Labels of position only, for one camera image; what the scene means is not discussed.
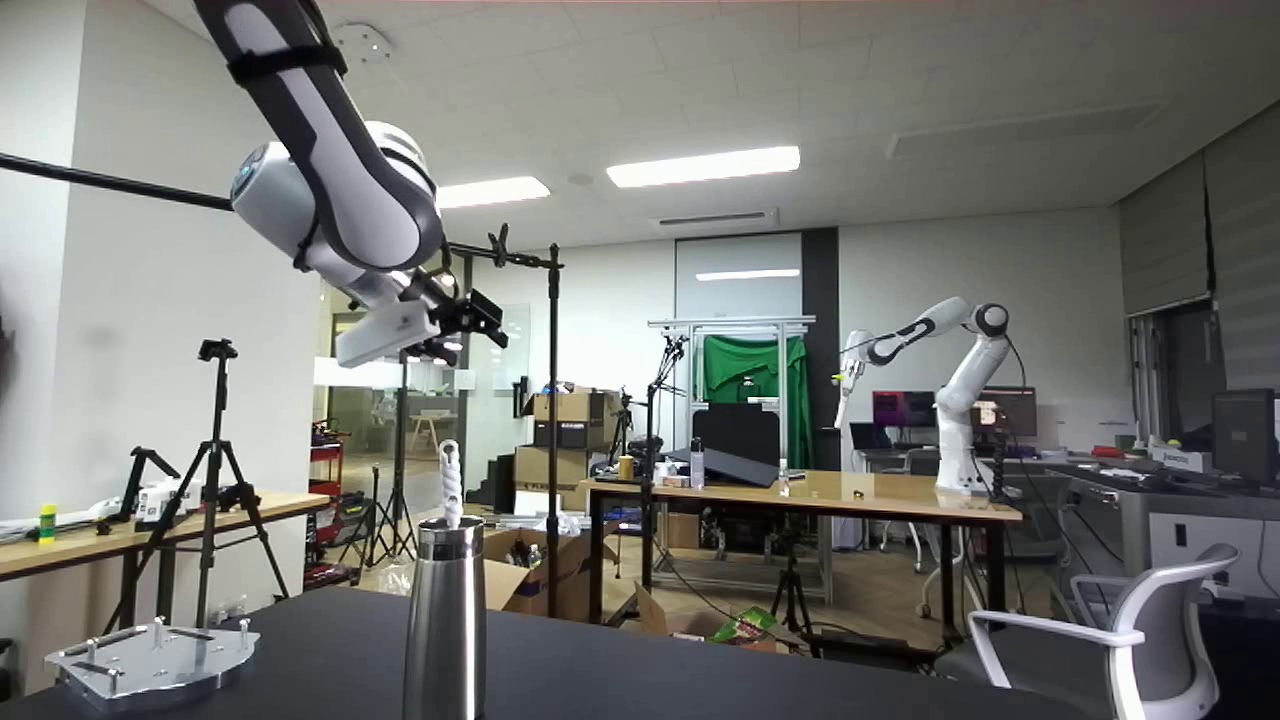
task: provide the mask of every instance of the ceiling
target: ceiling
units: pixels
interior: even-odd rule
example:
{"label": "ceiling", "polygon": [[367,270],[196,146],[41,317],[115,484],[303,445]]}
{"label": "ceiling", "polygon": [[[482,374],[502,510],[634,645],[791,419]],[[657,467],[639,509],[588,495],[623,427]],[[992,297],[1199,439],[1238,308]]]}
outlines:
{"label": "ceiling", "polygon": [[[193,0],[146,0],[205,31]],[[539,174],[552,197],[447,210],[513,248],[1116,205],[1280,99],[1274,0],[319,0],[392,54],[350,62],[363,115],[435,182]],[[605,166],[801,142],[773,181],[618,193]]]}

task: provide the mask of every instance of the table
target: table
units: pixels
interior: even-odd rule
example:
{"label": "table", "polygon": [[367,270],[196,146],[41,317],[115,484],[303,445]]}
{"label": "table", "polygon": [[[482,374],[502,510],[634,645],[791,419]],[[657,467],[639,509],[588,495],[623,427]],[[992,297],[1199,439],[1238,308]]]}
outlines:
{"label": "table", "polygon": [[[263,630],[244,677],[184,720],[398,717],[409,600],[356,587],[322,587],[253,615]],[[909,717],[980,720],[1037,717],[1080,720],[1060,698],[995,690],[984,682],[928,678],[889,667],[820,665],[709,647],[545,615],[488,612],[488,720],[667,720],[667,717]],[[89,720],[63,690],[2,702],[2,720]]]}
{"label": "table", "polygon": [[[588,484],[591,495],[591,623],[599,623],[599,556],[605,556],[605,503],[639,499],[639,484]],[[1005,606],[1005,523],[1018,523],[1024,510],[980,495],[944,495],[930,477],[877,477],[877,471],[801,471],[801,478],[756,484],[709,484],[709,486],[652,486],[652,499],[692,509],[768,509],[809,517],[880,517],[941,523],[941,583],[944,583],[944,647],[957,645],[950,600],[950,523],[988,526],[988,605]]]}
{"label": "table", "polygon": [[[258,499],[258,517],[263,523],[288,521],[288,517],[306,517],[316,509],[322,509],[327,495],[263,495]],[[236,526],[253,526],[244,509],[219,510],[217,517],[217,530],[236,530]],[[163,545],[155,548],[158,558],[158,583],[155,583],[155,615],[171,615],[171,574],[177,574],[177,548],[184,540],[201,540],[205,530],[205,517],[184,517],[180,523],[171,523],[171,530],[163,530]],[[15,581],[15,574],[41,574],[41,570],[54,570],[54,569],[73,569],[73,564],[96,564],[96,558],[122,558],[120,570],[120,619],[133,623],[133,606],[137,606],[137,570],[140,570],[140,553],[146,548],[152,530],[137,530],[133,523],[113,523],[108,535],[100,535],[96,526],[75,526],[75,530],[60,530],[52,545],[0,545],[0,581]]]}

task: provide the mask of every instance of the robotic arm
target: robotic arm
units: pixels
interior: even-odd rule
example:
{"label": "robotic arm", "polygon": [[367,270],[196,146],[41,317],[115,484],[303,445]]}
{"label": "robotic arm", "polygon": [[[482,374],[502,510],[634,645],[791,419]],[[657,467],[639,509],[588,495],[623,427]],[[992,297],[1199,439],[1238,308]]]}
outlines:
{"label": "robotic arm", "polygon": [[937,433],[941,433],[941,471],[937,471],[937,486],[941,490],[988,490],[992,477],[988,467],[980,467],[972,459],[972,419],[968,409],[976,405],[976,395],[984,391],[984,384],[995,374],[999,358],[1009,355],[1009,312],[1005,305],[980,305],[968,312],[968,305],[959,297],[949,297],[941,305],[930,305],[928,312],[918,312],[912,322],[896,326],[896,333],[849,333],[844,346],[840,346],[840,409],[835,409],[835,427],[840,427],[840,452],[849,471],[862,471],[858,452],[853,446],[849,435],[849,399],[856,391],[856,380],[862,374],[866,362],[883,369],[890,362],[905,346],[950,333],[950,326],[968,326],[976,333],[976,344],[968,346],[968,355],[959,358],[959,369],[950,372],[950,380],[937,391]]}
{"label": "robotic arm", "polygon": [[196,11],[280,136],[240,163],[233,209],[295,266],[319,270],[367,308],[340,334],[336,358],[443,350],[435,339],[447,333],[488,333],[502,344],[495,305],[417,270],[443,248],[435,182],[409,132],[361,120],[319,8],[196,0]]}

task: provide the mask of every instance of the white chair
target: white chair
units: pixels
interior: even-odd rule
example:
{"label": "white chair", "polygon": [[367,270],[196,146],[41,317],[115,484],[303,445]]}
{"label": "white chair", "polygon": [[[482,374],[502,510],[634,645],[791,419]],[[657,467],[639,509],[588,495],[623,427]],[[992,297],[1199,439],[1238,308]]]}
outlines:
{"label": "white chair", "polygon": [[1204,717],[1221,698],[1221,682],[1199,637],[1199,591],[1231,558],[1212,553],[1206,558],[1149,569],[1130,581],[1077,574],[1071,594],[1084,623],[972,612],[972,647],[995,689],[1048,690],[1118,720]]}

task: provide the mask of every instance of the ceiling light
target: ceiling light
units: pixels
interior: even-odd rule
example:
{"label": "ceiling light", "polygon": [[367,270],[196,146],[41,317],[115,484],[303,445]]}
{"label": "ceiling light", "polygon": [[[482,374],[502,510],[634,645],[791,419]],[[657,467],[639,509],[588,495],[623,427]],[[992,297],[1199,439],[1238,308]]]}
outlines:
{"label": "ceiling light", "polygon": [[697,270],[701,282],[744,282],[744,281],[786,281],[801,274],[801,266],[746,266],[746,270]]}
{"label": "ceiling light", "polygon": [[732,181],[732,174],[777,174],[796,170],[801,146],[744,146],[744,153],[717,153],[717,155],[667,155],[644,163],[611,163],[608,181],[615,188],[652,188],[652,182],[701,182],[701,181]]}
{"label": "ceiling light", "polygon": [[552,197],[545,181],[536,174],[502,174],[502,181],[480,181],[480,182],[443,182],[435,193],[435,209],[480,209],[480,205],[525,205]]}

